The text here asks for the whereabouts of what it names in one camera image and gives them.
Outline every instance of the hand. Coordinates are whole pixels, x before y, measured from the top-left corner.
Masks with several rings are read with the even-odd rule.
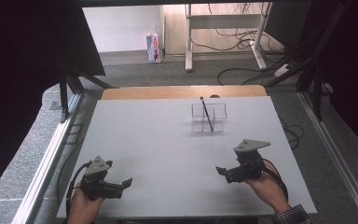
[[[266,164],[268,169],[278,175],[278,171],[269,161],[264,161],[264,164]],[[263,172],[259,179],[247,179],[243,182],[250,185],[255,191],[255,194],[263,202],[271,206],[275,213],[281,213],[291,208],[278,182],[266,172]]]
[[[68,224],[90,224],[97,217],[103,201],[104,198],[97,198],[95,201],[90,200],[78,183],[74,196],[72,196]]]

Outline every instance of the electrical cord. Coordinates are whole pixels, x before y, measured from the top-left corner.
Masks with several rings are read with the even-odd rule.
[[[212,13],[212,10],[211,10],[211,5],[210,4],[208,4],[208,9],[209,9],[209,11],[210,11],[210,13],[211,13],[211,15],[213,14]],[[238,30],[239,29],[236,29],[236,32],[235,32],[235,34],[234,35],[225,35],[225,34],[220,34],[218,31],[217,31],[217,29],[215,29],[215,31],[219,34],[219,35],[223,35],[223,36],[235,36],[238,40],[239,40],[239,42],[235,45],[235,46],[233,46],[233,47],[231,47],[231,48],[228,48],[228,49],[217,49],[217,48],[213,48],[213,47],[210,47],[210,46],[205,46],[205,45],[201,45],[201,44],[197,44],[197,43],[195,43],[193,40],[191,40],[192,41],[192,43],[194,44],[194,45],[196,45],[196,46],[199,46],[199,47],[204,47],[204,48],[208,48],[208,49],[214,49],[214,50],[220,50],[220,51],[226,51],[226,50],[230,50],[230,49],[235,49],[235,48],[238,48],[238,49],[247,49],[247,48],[249,48],[249,47],[251,47],[252,45],[248,42],[248,41],[252,41],[253,39],[252,39],[252,37],[250,36],[250,34],[254,34],[254,33],[256,33],[256,31],[251,31],[251,32],[248,32],[248,31],[246,31],[246,32],[244,32],[244,33],[240,33],[240,34],[238,34]],[[264,36],[266,36],[267,38],[268,38],[268,47],[271,49],[271,51],[272,51],[272,53],[270,53],[270,52],[267,52],[266,50],[263,50],[262,48],[261,48],[261,46],[260,46],[260,48],[262,49],[262,51],[264,52],[264,54],[281,54],[282,55],[282,52],[278,52],[278,51],[276,51],[276,50],[272,50],[272,48],[270,47],[270,37],[269,36],[267,36],[267,35],[264,35]],[[271,63],[279,63],[280,61],[277,61],[277,62],[274,62],[274,61],[272,61],[272,60],[270,60],[270,59],[268,59],[265,55],[262,55],[263,56],[263,58],[266,60],[266,61],[268,61],[268,62],[271,62]],[[222,85],[223,86],[223,83],[220,81],[220,77],[222,76],[222,74],[223,73],[225,73],[225,72],[227,72],[227,71],[233,71],[233,70],[243,70],[243,71],[250,71],[250,72],[262,72],[261,74],[259,74],[257,77],[253,77],[253,78],[250,78],[250,79],[248,79],[248,80],[245,80],[241,85],[244,85],[246,82],[249,82],[249,81],[252,81],[252,80],[256,80],[256,79],[260,79],[260,78],[263,78],[262,79],[262,82],[265,80],[265,78],[267,78],[267,77],[271,77],[273,74],[266,74],[266,72],[269,70],[269,69],[267,69],[267,70],[253,70],[253,69],[245,69],[245,68],[229,68],[229,69],[226,69],[226,70],[224,70],[224,71],[222,71],[222,72],[220,72],[218,75],[217,75],[217,82],[220,84],[220,85]]]
[[[234,71],[234,70],[241,70],[241,71],[248,71],[248,72],[261,72],[260,74],[258,74],[257,76],[255,77],[251,77],[251,78],[248,78],[246,80],[244,80],[241,85],[245,85],[246,83],[250,82],[250,81],[254,81],[254,80],[258,80],[258,79],[261,79],[264,77],[264,75],[267,73],[267,72],[270,72],[270,71],[276,71],[279,67],[282,66],[282,64],[288,62],[288,58],[284,58],[282,57],[279,61],[277,61],[275,64],[273,64],[271,67],[267,68],[267,69],[264,69],[264,70],[255,70],[255,69],[248,69],[248,68],[228,68],[228,69],[225,69],[223,71],[221,71],[218,75],[217,75],[217,82],[221,85],[221,86],[224,86],[224,84],[220,81],[220,78],[221,76],[225,73],[225,72],[228,72],[228,71]]]
[[[62,165],[62,168],[60,170],[60,173],[58,174],[58,178],[57,178],[57,186],[56,186],[56,196],[57,196],[57,200],[58,203],[60,203],[60,179],[62,176],[62,171],[65,168],[66,163],[69,161],[69,158],[72,157],[72,155],[74,154],[75,151],[77,151],[77,149],[79,148],[79,146],[84,142],[84,138],[82,140],[80,140],[80,142],[78,142],[75,146],[75,148],[72,150],[72,152],[69,154],[69,156],[66,158],[65,162]]]
[[[266,74],[264,77],[262,77],[260,85],[263,85],[263,82],[266,80],[266,78],[273,77],[274,75],[275,75],[274,72],[270,72],[270,73]]]
[[[289,202],[289,193],[287,191],[287,187],[286,185],[283,183],[283,180],[281,178],[281,175],[279,174],[279,171],[278,169],[275,167],[275,165],[267,160],[267,159],[263,159],[263,161],[267,161],[269,162],[269,164],[272,165],[272,167],[275,169],[275,171],[277,172],[277,174],[275,174],[273,171],[271,171],[269,168],[265,167],[263,169],[263,172],[266,172],[267,174],[271,175],[278,183],[278,185],[281,187],[282,191],[283,191],[283,194],[284,194],[284,197],[286,198],[286,201]]]
[[[249,6],[250,5],[246,5],[244,4],[244,9],[242,10],[242,13],[244,13],[244,11],[249,11]],[[210,11],[210,13],[212,14],[212,10],[211,10],[211,6],[210,4],[208,4],[208,9]],[[261,13],[263,14],[263,10],[264,10],[264,3],[262,5],[262,8],[261,8]],[[328,24],[329,21],[331,21],[331,15],[333,14],[333,11],[334,11],[334,8],[330,8],[330,11],[328,13],[326,13],[326,15],[324,16],[323,18],[323,21],[310,35],[308,35],[308,37],[302,41],[298,46],[296,46],[294,49],[284,49],[282,52],[276,52],[276,50],[274,50],[276,53],[279,53],[279,54],[283,54],[285,56],[289,56],[291,58],[295,58],[295,57],[298,57],[298,56],[301,56],[303,54],[306,54],[307,52],[310,51],[314,41],[316,40],[316,37],[318,36],[318,34],[326,27],[326,25]],[[234,34],[234,36],[236,36],[240,41],[239,43],[235,46],[235,47],[232,47],[232,48],[229,48],[229,49],[217,49],[217,48],[213,48],[213,47],[209,47],[209,46],[205,46],[205,45],[201,45],[201,44],[196,44],[194,43],[195,45],[199,46],[199,47],[205,47],[205,48],[209,48],[209,49],[215,49],[215,50],[220,50],[220,51],[224,51],[224,50],[230,50],[230,49],[234,49],[236,47],[238,47],[239,49],[246,49],[246,48],[249,48],[250,46],[249,45],[245,45],[244,48],[240,48],[241,45],[243,45],[243,42],[244,41],[247,41],[249,39],[246,39],[244,40],[243,36],[241,37],[238,37],[238,35],[242,35],[242,34],[237,34],[238,32],[238,29],[236,30],[236,34]]]
[[[207,6],[208,6],[209,12],[211,13],[211,15],[213,15],[212,10],[211,10],[211,4],[208,4]],[[244,11],[248,11],[248,10],[249,10],[249,6],[250,6],[250,4],[249,4],[249,5],[245,4],[245,5],[244,5],[244,9],[242,10],[242,13],[243,13]],[[186,6],[185,6],[185,12],[186,12],[186,17],[188,18]],[[247,41],[252,40],[252,38],[250,37],[250,34],[255,33],[255,31],[251,31],[251,32],[246,31],[245,33],[240,33],[240,34],[238,34],[238,30],[239,30],[239,29],[236,29],[236,32],[235,32],[234,35],[226,35],[226,34],[221,34],[219,31],[217,31],[217,29],[215,29],[215,31],[216,31],[219,35],[222,35],[222,36],[235,36],[237,39],[239,39],[239,42],[238,42],[235,46],[233,46],[233,47],[231,47],[231,48],[228,48],[228,49],[217,49],[217,48],[214,48],[214,47],[211,47],[211,46],[198,44],[198,43],[195,43],[195,42],[193,41],[193,39],[191,39],[191,42],[192,42],[195,46],[203,47],[203,48],[207,48],[207,49],[218,50],[218,51],[228,51],[228,50],[235,49],[235,48],[238,48],[238,49],[247,49],[247,48],[251,47],[252,45],[250,45],[250,44],[248,44],[248,45],[243,45],[243,42],[247,42]]]
[[[305,135],[304,129],[301,128],[301,126],[296,125],[296,124],[287,125],[287,123],[281,117],[278,116],[278,118],[280,119],[280,121],[282,123],[282,127],[283,127],[283,130],[284,130],[286,136],[288,133],[290,133],[294,137],[294,139],[291,139],[291,140],[288,139],[290,148],[291,149],[298,148],[298,146],[300,144],[300,139]],[[298,128],[300,130],[301,134],[298,135],[294,130],[292,130],[291,128],[293,128],[293,127]]]
[[[241,14],[244,14],[245,11],[249,12],[249,6],[250,6],[251,4],[250,4],[250,3],[249,3],[249,4],[242,3],[242,4],[243,4],[243,10],[241,11]],[[207,6],[208,6],[209,13],[210,13],[211,15],[213,15],[212,10],[211,10],[211,4],[208,4]],[[237,7],[234,9],[234,11],[232,12],[232,14],[235,13],[235,11],[238,9],[238,7],[240,7],[240,3],[237,4]],[[219,31],[217,31],[217,29],[214,29],[214,30],[215,30],[216,33],[219,34],[219,35],[226,35],[226,34],[221,34]],[[237,34],[238,30],[239,30],[239,29],[237,28],[236,31],[235,31],[235,34],[234,34],[234,36],[236,36],[236,37],[237,37],[237,35],[241,35],[241,34]]]
[[[75,182],[77,179],[77,176],[80,174],[80,172],[84,169],[89,167],[92,164],[92,161],[89,161],[87,163],[84,163],[80,168],[76,171],[74,178],[72,178],[72,181],[69,184],[68,192],[66,193],[66,219],[69,217],[69,213],[71,212],[71,200],[72,200],[72,192],[75,189]]]

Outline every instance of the white tabletop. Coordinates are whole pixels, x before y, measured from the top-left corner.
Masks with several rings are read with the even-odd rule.
[[[233,148],[244,138],[271,143],[258,151],[280,171],[289,203],[301,203],[307,213],[316,213],[271,99],[237,97],[205,102],[227,105],[223,132],[192,132],[191,106],[200,99],[98,102],[75,171],[100,155],[113,161],[106,182],[121,184],[133,178],[121,199],[104,201],[99,217],[273,214],[249,186],[228,184],[216,172],[215,166],[239,166]],[[65,217],[64,202],[57,216]]]

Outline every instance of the power strip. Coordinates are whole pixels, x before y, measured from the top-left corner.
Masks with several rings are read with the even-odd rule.
[[[285,74],[292,66],[289,64],[284,64],[280,69],[275,72],[275,77],[280,77]]]

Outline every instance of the white table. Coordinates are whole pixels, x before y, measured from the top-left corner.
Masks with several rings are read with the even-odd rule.
[[[78,167],[100,155],[113,161],[106,182],[133,177],[121,199],[105,200],[99,217],[242,217],[269,216],[273,210],[246,184],[231,183],[215,166],[239,164],[232,148],[243,138],[268,141],[259,149],[282,175],[289,203],[316,209],[268,96],[205,99],[227,105],[225,130],[192,133],[193,99],[99,101]],[[65,217],[64,202],[58,217]]]

